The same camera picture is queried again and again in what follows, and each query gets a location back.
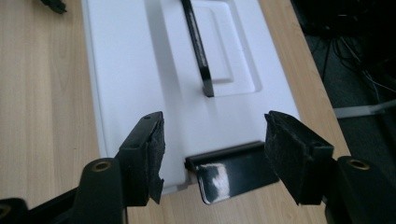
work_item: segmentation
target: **wooden table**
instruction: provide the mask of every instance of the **wooden table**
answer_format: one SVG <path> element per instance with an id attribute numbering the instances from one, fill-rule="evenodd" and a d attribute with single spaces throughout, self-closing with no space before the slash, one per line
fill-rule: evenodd
<path id="1" fill-rule="evenodd" d="M 0 1 L 0 198 L 30 208 L 78 185 L 99 158 L 79 1 L 58 15 L 39 0 Z M 348 155 L 290 0 L 261 0 L 302 122 Z M 197 186 L 130 208 L 130 223 L 325 223 L 281 182 L 205 205 Z"/>

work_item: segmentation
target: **white plastic part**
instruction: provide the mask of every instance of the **white plastic part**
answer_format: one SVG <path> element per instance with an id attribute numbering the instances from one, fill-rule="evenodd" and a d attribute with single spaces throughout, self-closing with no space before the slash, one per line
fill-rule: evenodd
<path id="1" fill-rule="evenodd" d="M 215 97 L 207 98 L 180 0 L 82 0 L 102 157 L 162 111 L 163 193 L 190 184 L 186 157 L 264 141 L 270 110 L 299 118 L 257 0 L 192 0 Z"/>

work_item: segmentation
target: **black metal bracket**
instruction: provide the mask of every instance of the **black metal bracket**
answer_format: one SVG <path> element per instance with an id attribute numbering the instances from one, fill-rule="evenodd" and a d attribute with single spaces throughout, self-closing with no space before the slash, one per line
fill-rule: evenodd
<path id="1" fill-rule="evenodd" d="M 279 180 L 266 159 L 264 142 L 188 157 L 185 165 L 197 175 L 206 204 L 218 203 Z"/>
<path id="2" fill-rule="evenodd" d="M 41 2 L 56 13 L 63 14 L 66 12 L 66 4 L 61 0 L 41 0 Z"/>
<path id="3" fill-rule="evenodd" d="M 207 97 L 215 96 L 213 90 L 212 77 L 210 76 L 209 64 L 205 56 L 204 44 L 199 33 L 198 24 L 195 19 L 194 10 L 191 5 L 191 0 L 181 0 L 183 5 L 186 21 L 189 26 L 191 42 L 194 47 L 195 57 L 198 63 L 201 79 L 204 83 L 204 94 Z"/>

